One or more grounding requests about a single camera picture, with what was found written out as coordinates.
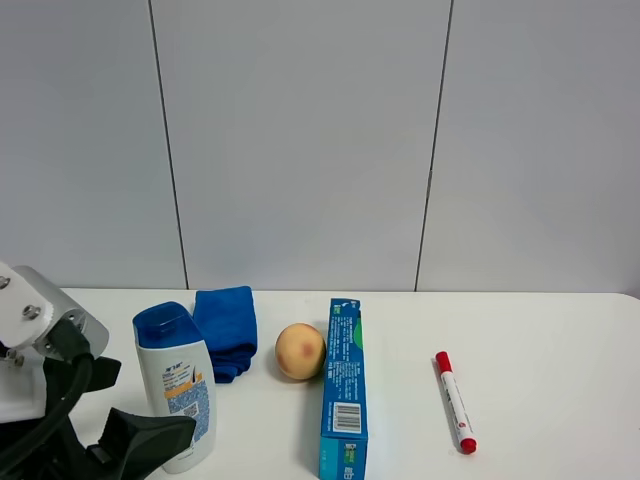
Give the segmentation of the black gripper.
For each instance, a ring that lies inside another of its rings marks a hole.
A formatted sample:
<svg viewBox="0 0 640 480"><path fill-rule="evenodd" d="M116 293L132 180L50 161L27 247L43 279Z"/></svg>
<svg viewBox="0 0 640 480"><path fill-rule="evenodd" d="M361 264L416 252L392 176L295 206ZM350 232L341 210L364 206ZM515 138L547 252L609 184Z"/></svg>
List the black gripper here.
<svg viewBox="0 0 640 480"><path fill-rule="evenodd" d="M115 385L121 362L92 362L86 392ZM68 393L75 378L70 364L47 358L46 413ZM69 419L2 479L146 479L190 445L196 421L188 416L145 417L112 408L97 444L85 447Z"/></svg>

